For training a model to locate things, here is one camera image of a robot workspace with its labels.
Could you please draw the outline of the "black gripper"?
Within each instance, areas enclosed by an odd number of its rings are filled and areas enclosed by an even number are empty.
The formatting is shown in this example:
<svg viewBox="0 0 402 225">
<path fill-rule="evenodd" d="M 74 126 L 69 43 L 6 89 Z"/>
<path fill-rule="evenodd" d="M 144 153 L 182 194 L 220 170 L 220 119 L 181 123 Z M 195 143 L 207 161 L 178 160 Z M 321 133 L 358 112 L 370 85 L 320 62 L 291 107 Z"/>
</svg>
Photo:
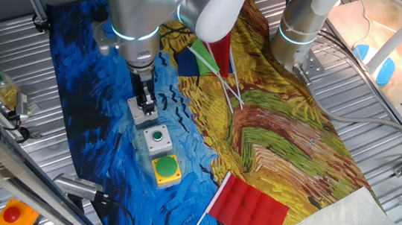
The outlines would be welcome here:
<svg viewBox="0 0 402 225">
<path fill-rule="evenodd" d="M 130 73 L 131 84 L 133 88 L 133 94 L 136 96 L 137 102 L 141 102 L 141 108 L 145 115 L 153 115 L 156 112 L 156 98 L 154 95 L 154 80 L 151 73 L 140 75 L 131 72 Z"/>
</svg>

